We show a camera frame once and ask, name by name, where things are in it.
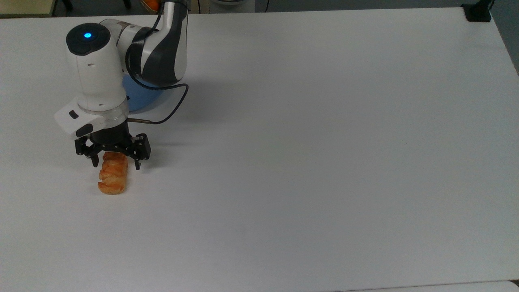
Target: black cable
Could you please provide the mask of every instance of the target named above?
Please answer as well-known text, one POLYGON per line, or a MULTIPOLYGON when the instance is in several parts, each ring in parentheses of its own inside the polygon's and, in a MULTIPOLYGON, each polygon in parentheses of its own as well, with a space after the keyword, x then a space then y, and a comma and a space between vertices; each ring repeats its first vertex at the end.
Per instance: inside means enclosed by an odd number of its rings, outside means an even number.
POLYGON ((154 122, 154 121, 150 121, 150 120, 142 120, 140 118, 128 118, 128 121, 129 122, 133 122, 133 123, 158 125, 158 124, 162 124, 165 121, 169 120, 169 118, 171 118, 171 116, 173 116, 175 114, 175 112, 179 109, 180 105, 182 104, 182 101, 184 101, 184 98, 186 98, 187 91, 189 90, 189 85, 187 85, 185 83, 177 84, 177 85, 173 85, 173 86, 174 87, 184 86, 186 88, 186 90, 184 90, 184 94, 182 94, 182 97, 180 98, 179 102, 176 104, 176 106, 173 109, 173 111, 166 118, 164 118, 163 120, 160 120, 158 122, 154 122))
POLYGON ((162 13, 164 12, 164 2, 160 3, 159 11, 157 11, 157 19, 155 20, 155 23, 153 24, 151 32, 155 31, 157 29, 157 25, 159 24, 160 17, 162 16, 162 13))
MULTIPOLYGON (((152 29, 150 29, 148 31, 147 35, 150 35, 154 31, 156 31, 157 25, 158 25, 158 23, 160 21, 160 16, 162 15, 163 11, 164 11, 164 2, 162 2, 160 4, 157 20, 155 20, 155 23, 153 24, 152 29)), ((128 50, 126 51, 125 65, 126 65, 126 71, 128 71, 128 75, 130 75, 130 77, 132 78, 132 80, 135 83, 139 84, 141 87, 144 87, 144 88, 146 88, 148 90, 167 90, 167 89, 173 89, 173 88, 178 88, 178 87, 185 87, 186 88, 186 90, 184 91, 184 94, 182 94, 182 97, 180 98, 179 102, 176 104, 176 106, 173 109, 173 111, 166 118, 164 118, 163 120, 160 120, 158 122, 153 122, 153 121, 150 121, 150 120, 141 120, 141 119, 138 119, 138 118, 129 118, 128 119, 129 122, 135 122, 135 123, 144 123, 144 124, 152 124, 152 125, 162 124, 165 121, 169 120, 169 118, 171 118, 171 116, 173 114, 175 114, 175 112, 179 109, 180 105, 182 104, 182 101, 184 101, 184 98, 187 95, 187 91, 189 90, 189 85, 187 85, 185 83, 181 83, 181 84, 175 84, 175 85, 165 86, 165 87, 152 87, 152 86, 147 86, 146 84, 143 84, 142 82, 140 82, 137 78, 135 78, 135 76, 133 75, 133 72, 130 70, 130 51, 131 51, 131 47, 132 46, 133 46, 133 44, 130 45, 130 47, 128 47, 128 50)))

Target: white robot link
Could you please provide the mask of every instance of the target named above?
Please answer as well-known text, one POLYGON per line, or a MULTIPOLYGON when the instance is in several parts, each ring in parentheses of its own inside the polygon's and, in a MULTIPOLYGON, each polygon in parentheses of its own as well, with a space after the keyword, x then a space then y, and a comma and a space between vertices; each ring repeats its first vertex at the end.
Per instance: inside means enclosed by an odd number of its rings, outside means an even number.
POLYGON ((129 133, 128 97, 122 78, 129 74, 140 85, 155 90, 184 86, 183 100, 187 84, 174 84, 182 79, 187 66, 188 7, 189 0, 162 0, 152 28, 106 19, 78 25, 66 36, 74 99, 54 118, 75 140, 76 153, 90 158, 94 167, 101 151, 131 157, 136 169, 141 160, 149 159, 151 148, 146 134, 133 137, 129 133), (157 30, 161 16, 162 28, 157 30), (139 79, 156 87, 146 86, 139 79))

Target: table surface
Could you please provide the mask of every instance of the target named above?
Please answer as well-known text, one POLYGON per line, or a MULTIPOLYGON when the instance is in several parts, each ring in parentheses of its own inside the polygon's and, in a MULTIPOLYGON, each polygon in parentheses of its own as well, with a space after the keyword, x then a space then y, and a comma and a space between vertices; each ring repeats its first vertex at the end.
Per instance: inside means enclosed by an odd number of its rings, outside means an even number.
POLYGON ((56 0, 0 0, 0 17, 51 16, 56 0))
POLYGON ((486 282, 467 283, 454 285, 434 285, 407 288, 386 288, 375 290, 363 290, 363 292, 518 292, 512 282, 486 282))
MULTIPOLYGON (((493 22, 461 8, 190 16, 188 96, 166 124, 130 125, 151 159, 108 196, 53 120, 72 99, 65 36, 103 19, 0 20, 5 291, 519 278, 519 77, 493 22)), ((135 117, 164 116, 180 91, 135 117)))

